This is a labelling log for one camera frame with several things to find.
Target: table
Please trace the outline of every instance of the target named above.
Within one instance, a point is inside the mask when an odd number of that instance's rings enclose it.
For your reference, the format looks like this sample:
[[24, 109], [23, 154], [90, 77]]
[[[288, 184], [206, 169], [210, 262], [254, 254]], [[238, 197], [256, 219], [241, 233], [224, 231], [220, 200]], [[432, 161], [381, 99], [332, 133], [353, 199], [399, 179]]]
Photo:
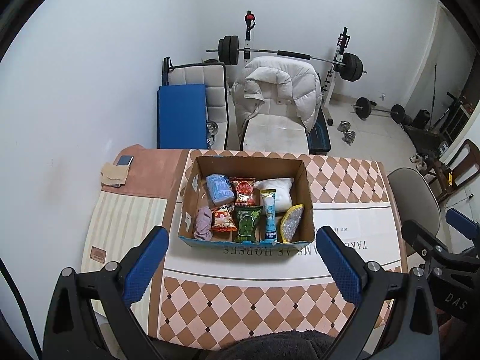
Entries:
[[[292, 329], [336, 335], [354, 308], [338, 292], [314, 243], [300, 251], [264, 251], [190, 247], [181, 241], [177, 231], [183, 188], [193, 159], [199, 155], [302, 159], [310, 181], [315, 226], [330, 225], [365, 261], [375, 260], [384, 269], [397, 272], [407, 268], [397, 207], [381, 163], [307, 154], [148, 152], [162, 157], [156, 171], [161, 168], [162, 177], [172, 183], [156, 191], [155, 197], [144, 190], [134, 192], [128, 179], [120, 188], [125, 191], [113, 193], [104, 187], [85, 242], [82, 271], [119, 261], [154, 225], [167, 228], [170, 244], [166, 257], [142, 300], [131, 308], [152, 337], [217, 350], [252, 335]], [[148, 177], [148, 172], [134, 172], [135, 164], [141, 166], [137, 157], [142, 153], [146, 152], [134, 146], [119, 154], [135, 157], [129, 174], [133, 184], [140, 180], [139, 174]], [[101, 253], [98, 257], [98, 250], [105, 252], [103, 259]], [[387, 301], [378, 326], [385, 323], [389, 308]], [[94, 302], [94, 309], [103, 314], [99, 302]]]

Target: diamond pattern tablecloth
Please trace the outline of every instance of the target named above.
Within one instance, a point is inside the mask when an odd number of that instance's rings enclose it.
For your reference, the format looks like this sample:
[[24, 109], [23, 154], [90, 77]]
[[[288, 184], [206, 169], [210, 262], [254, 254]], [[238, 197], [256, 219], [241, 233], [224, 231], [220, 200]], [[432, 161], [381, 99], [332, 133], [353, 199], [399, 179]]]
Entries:
[[313, 203], [388, 202], [385, 185], [375, 161], [310, 154], [278, 154], [260, 151], [191, 150], [185, 165], [177, 201], [183, 196], [191, 166], [200, 155], [234, 155], [299, 159], [305, 163]]
[[[217, 350], [235, 341], [289, 330], [336, 336], [354, 310], [335, 283], [291, 287], [239, 287], [164, 277], [159, 338]], [[376, 327], [390, 314], [382, 307]]]

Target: green snack bag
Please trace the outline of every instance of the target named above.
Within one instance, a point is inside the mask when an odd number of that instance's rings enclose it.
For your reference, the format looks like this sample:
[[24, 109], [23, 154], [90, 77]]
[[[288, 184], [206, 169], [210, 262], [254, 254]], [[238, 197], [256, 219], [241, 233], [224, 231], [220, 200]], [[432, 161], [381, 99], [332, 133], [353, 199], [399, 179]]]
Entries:
[[255, 238], [255, 229], [257, 228], [262, 208], [262, 206], [235, 207], [238, 222], [238, 235], [233, 242], [258, 242]]

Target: barbell on rack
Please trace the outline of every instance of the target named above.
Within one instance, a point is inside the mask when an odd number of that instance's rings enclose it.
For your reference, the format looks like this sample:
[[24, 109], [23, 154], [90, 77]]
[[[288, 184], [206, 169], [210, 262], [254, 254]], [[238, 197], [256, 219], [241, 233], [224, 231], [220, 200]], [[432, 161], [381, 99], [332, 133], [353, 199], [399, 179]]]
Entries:
[[[353, 108], [355, 109], [355, 113], [358, 115], [360, 119], [366, 119], [367, 117], [369, 117], [373, 110], [372, 102], [366, 97], [359, 98], [355, 102], [355, 105], [353, 106]], [[378, 109], [378, 108], [375, 108], [374, 110], [378, 112], [385, 112], [387, 114], [390, 114], [394, 122], [397, 124], [403, 124], [406, 119], [405, 109], [400, 104], [395, 104], [390, 109], [390, 111], [386, 109]]]
[[265, 50], [265, 49], [249, 49], [249, 48], [239, 48], [239, 38], [236, 35], [230, 36], [227, 35], [223, 39], [218, 41], [218, 48], [206, 50], [207, 53], [218, 53], [218, 60], [223, 62], [225, 65], [236, 65], [239, 61], [239, 52], [254, 52], [254, 53], [268, 53], [268, 54], [277, 54], [278, 56], [289, 56], [292, 58], [298, 59], [314, 59], [317, 61], [328, 62], [341, 66], [340, 68], [340, 77], [347, 81], [356, 81], [358, 80], [363, 73], [367, 73], [363, 70], [363, 63], [354, 54], [345, 52], [343, 54], [342, 62], [332, 61], [330, 59], [318, 58], [308, 54], [302, 54], [300, 52], [292, 51], [283, 51], [283, 50]]

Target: blue tube package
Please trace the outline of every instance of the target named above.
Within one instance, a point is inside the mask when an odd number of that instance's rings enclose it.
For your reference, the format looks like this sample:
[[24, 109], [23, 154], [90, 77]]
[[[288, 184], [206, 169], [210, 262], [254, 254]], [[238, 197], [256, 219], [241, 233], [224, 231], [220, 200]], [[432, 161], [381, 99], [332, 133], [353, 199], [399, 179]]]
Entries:
[[267, 215], [265, 241], [277, 242], [277, 228], [275, 227], [275, 190], [261, 190], [263, 208]]
[[235, 200], [229, 178], [225, 175], [207, 176], [207, 188], [212, 202], [217, 206], [232, 203]]

